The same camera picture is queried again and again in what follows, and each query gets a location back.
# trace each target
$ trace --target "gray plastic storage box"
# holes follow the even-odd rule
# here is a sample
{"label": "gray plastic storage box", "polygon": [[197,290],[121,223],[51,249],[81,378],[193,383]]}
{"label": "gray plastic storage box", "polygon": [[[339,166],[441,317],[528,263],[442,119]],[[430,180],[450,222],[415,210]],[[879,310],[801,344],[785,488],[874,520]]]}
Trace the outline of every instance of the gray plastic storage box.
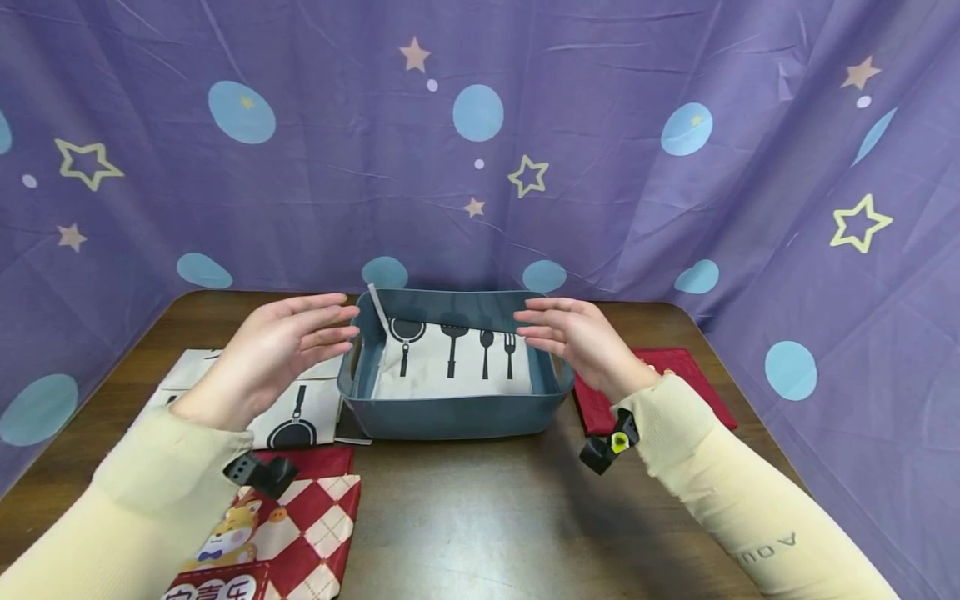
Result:
{"label": "gray plastic storage box", "polygon": [[[388,318],[451,324],[473,329],[515,332],[514,311],[540,297],[526,291],[440,292],[377,289]],[[561,362],[560,374],[546,352],[528,348],[533,393],[527,396],[463,396],[413,399],[371,398],[387,333],[377,319],[370,294],[357,301],[353,324],[360,335],[344,358],[337,380],[340,393],[368,436],[390,440],[476,440],[546,429],[573,387],[573,369]]]}

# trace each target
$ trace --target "star pattern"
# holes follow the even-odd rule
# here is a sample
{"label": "star pattern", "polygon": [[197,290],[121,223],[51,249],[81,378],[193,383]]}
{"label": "star pattern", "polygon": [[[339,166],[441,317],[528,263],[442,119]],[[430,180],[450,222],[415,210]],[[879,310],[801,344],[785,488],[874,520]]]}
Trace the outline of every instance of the star pattern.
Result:
{"label": "star pattern", "polygon": [[[543,174],[546,173],[546,170],[549,166],[549,162],[534,162],[529,156],[523,155],[523,159],[520,161],[520,168],[514,173],[508,175],[507,179],[510,180],[510,183],[516,186],[516,192],[519,198],[523,198],[531,191],[545,192],[546,184],[543,183]],[[521,179],[521,177],[524,173],[526,173],[527,169],[537,170],[536,183],[523,183],[523,179]]]}
{"label": "star pattern", "polygon": [[863,89],[867,80],[880,72],[880,69],[874,67],[874,57],[869,56],[866,60],[857,66],[847,67],[847,80],[840,87],[855,85],[857,89]]}
{"label": "star pattern", "polygon": [[[75,177],[95,192],[97,188],[100,187],[100,181],[104,177],[124,176],[123,171],[113,166],[113,164],[107,160],[107,147],[104,146],[102,142],[87,144],[86,146],[77,146],[62,139],[55,138],[54,141],[57,143],[57,148],[60,149],[60,153],[63,155],[63,162],[60,164],[60,174],[64,177]],[[104,167],[103,169],[94,171],[93,177],[73,168],[73,154],[71,154],[85,155],[91,152],[97,153],[97,164]]]}
{"label": "star pattern", "polygon": [[470,197],[470,204],[464,206],[464,210],[470,213],[470,219],[483,214],[483,205],[486,202],[479,202],[476,198]]}
{"label": "star pattern", "polygon": [[[847,232],[847,217],[854,217],[860,212],[866,212],[867,218],[874,222],[866,231],[863,233],[863,239],[858,238],[855,235],[844,235]],[[840,209],[833,211],[833,220],[837,224],[837,232],[833,235],[833,239],[830,240],[831,246],[840,246],[843,244],[850,244],[854,248],[858,249],[861,253],[866,254],[870,251],[870,245],[874,241],[874,233],[877,233],[881,229],[887,227],[894,222],[893,217],[888,217],[887,215],[881,215],[880,213],[874,210],[874,195],[867,194],[863,197],[856,206],[850,209]]]}
{"label": "star pattern", "polygon": [[417,38],[410,42],[409,46],[400,46],[400,52],[407,58],[407,70],[418,69],[421,73],[426,73],[426,58],[430,53],[420,48]]}
{"label": "star pattern", "polygon": [[57,245],[69,246],[73,249],[73,252],[79,252],[80,245],[86,241],[86,237],[77,229],[77,224],[74,223],[68,228],[57,225],[57,229],[60,230],[60,241]]}

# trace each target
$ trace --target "purple backdrop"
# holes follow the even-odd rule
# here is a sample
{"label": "purple backdrop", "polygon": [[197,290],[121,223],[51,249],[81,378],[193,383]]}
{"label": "purple backdrop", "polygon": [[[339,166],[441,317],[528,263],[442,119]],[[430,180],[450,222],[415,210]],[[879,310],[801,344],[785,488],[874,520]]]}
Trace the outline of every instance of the purple backdrop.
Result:
{"label": "purple backdrop", "polygon": [[198,287],[664,300],[960,596],[960,5],[241,4],[0,1],[0,491]]}

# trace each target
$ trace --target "beige sleeve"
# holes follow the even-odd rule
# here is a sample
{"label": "beige sleeve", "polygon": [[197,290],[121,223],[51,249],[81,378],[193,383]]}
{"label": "beige sleeve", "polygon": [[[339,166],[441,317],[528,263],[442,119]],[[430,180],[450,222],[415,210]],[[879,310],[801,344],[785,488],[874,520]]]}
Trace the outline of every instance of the beige sleeve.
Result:
{"label": "beige sleeve", "polygon": [[165,407],[145,414],[0,576],[0,598],[157,600],[223,517],[238,488],[222,471],[251,443]]}
{"label": "beige sleeve", "polygon": [[636,419],[648,472],[778,600],[897,598],[816,502],[755,454],[676,375],[618,406]]}

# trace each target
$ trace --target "black strap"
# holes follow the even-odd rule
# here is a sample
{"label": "black strap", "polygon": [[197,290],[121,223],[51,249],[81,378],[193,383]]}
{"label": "black strap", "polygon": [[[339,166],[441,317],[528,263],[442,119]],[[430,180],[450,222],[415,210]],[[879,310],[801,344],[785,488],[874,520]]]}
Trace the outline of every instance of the black strap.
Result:
{"label": "black strap", "polygon": [[625,408],[620,408],[617,409],[616,416],[613,433],[605,438],[588,437],[584,448],[580,450],[580,461],[598,475],[602,475],[624,450],[635,446],[640,441],[634,414]]}
{"label": "black strap", "polygon": [[279,500],[300,471],[289,460],[276,456],[266,464],[252,452],[247,452],[224,468],[224,475],[238,486],[250,486],[258,492]]}

